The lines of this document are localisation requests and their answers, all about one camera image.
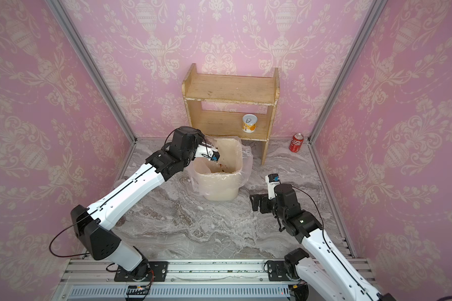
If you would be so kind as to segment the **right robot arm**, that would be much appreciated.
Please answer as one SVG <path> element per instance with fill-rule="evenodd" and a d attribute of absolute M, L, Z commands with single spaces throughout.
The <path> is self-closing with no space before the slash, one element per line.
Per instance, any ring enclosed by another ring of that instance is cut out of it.
<path fill-rule="evenodd" d="M 273 214 L 279 230 L 302 245 L 285 256 L 290 278 L 306 282 L 325 300 L 395 299 L 390 293 L 380 293 L 343 256 L 331 242 L 323 221 L 301 208 L 291 184 L 278 184 L 267 194 L 252 194 L 249 199 L 253 211 Z"/>

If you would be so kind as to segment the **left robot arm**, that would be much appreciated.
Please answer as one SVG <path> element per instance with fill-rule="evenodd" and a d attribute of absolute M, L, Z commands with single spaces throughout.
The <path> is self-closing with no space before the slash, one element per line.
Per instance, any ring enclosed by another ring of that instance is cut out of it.
<path fill-rule="evenodd" d="M 161 149 L 117 188 L 88 207 L 76 206 L 70 213 L 76 238 L 94 260 L 109 260 L 134 281 L 153 277 L 148 259 L 114 232 L 117 222 L 149 192 L 184 171 L 195 159 L 218 161 L 220 154 L 200 130 L 175 129 Z"/>

